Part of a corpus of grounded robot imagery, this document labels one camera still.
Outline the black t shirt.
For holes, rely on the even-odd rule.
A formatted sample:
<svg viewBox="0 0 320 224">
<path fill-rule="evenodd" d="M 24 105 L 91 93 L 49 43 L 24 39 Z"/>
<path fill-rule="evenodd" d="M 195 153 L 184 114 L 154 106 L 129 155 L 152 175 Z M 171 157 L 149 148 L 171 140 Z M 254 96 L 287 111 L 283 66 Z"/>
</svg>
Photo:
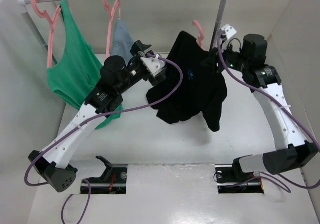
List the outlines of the black t shirt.
<svg viewBox="0 0 320 224">
<path fill-rule="evenodd" d="M 181 68 L 183 81 L 169 98 L 152 106 L 158 118 L 174 124 L 202 113 L 211 131 L 220 130 L 228 90 L 221 73 L 202 65 L 209 57 L 210 53 L 198 45 L 194 36 L 186 31 L 179 33 L 167 59 Z"/>
</svg>

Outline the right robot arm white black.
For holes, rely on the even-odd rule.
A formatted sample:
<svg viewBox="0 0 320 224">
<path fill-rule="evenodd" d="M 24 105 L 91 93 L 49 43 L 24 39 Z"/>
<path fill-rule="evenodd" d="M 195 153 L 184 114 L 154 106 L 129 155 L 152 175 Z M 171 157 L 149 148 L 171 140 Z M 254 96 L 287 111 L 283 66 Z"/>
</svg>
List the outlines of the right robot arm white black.
<svg viewBox="0 0 320 224">
<path fill-rule="evenodd" d="M 274 138 L 275 150 L 258 155 L 234 159 L 231 166 L 220 170 L 221 182 L 242 182 L 250 174 L 267 171 L 272 175 L 300 169 L 306 166 L 319 152 L 319 144 L 310 132 L 292 115 L 283 91 L 282 80 L 274 66 L 266 64 L 267 40 L 259 34 L 247 34 L 240 51 L 223 43 L 234 40 L 232 34 L 221 33 L 217 47 L 209 52 L 204 66 L 213 73 L 232 69 L 242 73 L 242 78 L 233 76 L 238 83 L 250 88 L 258 100 Z"/>
</svg>

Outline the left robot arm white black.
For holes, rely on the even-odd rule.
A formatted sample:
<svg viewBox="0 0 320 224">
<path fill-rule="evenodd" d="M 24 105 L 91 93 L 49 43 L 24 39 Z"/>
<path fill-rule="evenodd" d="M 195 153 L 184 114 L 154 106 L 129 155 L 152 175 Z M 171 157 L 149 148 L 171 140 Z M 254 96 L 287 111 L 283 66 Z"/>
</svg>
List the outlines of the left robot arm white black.
<svg viewBox="0 0 320 224">
<path fill-rule="evenodd" d="M 119 55 L 106 58 L 100 70 L 100 79 L 87 95 L 78 113 L 62 133 L 43 150 L 29 154 L 30 168 L 56 192 L 64 192 L 80 176 L 97 178 L 106 182 L 111 178 L 112 164 L 97 156 L 89 164 L 72 164 L 71 159 L 85 139 L 111 115 L 118 114 L 123 93 L 140 80 L 156 85 L 165 80 L 166 63 L 160 59 L 150 44 L 141 40 L 133 43 L 128 63 Z"/>
</svg>

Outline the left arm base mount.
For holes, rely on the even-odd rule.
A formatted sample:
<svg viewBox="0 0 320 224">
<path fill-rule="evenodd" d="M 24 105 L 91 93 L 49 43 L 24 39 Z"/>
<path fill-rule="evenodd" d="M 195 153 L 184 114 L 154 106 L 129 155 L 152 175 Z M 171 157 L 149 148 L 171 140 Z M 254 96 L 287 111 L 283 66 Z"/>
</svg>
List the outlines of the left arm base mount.
<svg viewBox="0 0 320 224">
<path fill-rule="evenodd" d="M 127 164 L 112 164 L 102 156 L 96 156 L 104 164 L 104 172 L 99 177 L 90 177 L 91 194 L 126 194 Z"/>
</svg>

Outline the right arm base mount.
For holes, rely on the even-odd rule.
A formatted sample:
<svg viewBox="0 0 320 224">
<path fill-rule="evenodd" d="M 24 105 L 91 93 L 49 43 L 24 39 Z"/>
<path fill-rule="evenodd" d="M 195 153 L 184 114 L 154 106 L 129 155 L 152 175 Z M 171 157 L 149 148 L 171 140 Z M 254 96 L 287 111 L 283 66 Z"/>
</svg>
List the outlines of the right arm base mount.
<svg viewBox="0 0 320 224">
<path fill-rule="evenodd" d="M 232 164 L 216 164 L 214 180 L 219 194 L 264 194 L 260 178 L 250 173 L 235 174 Z"/>
</svg>

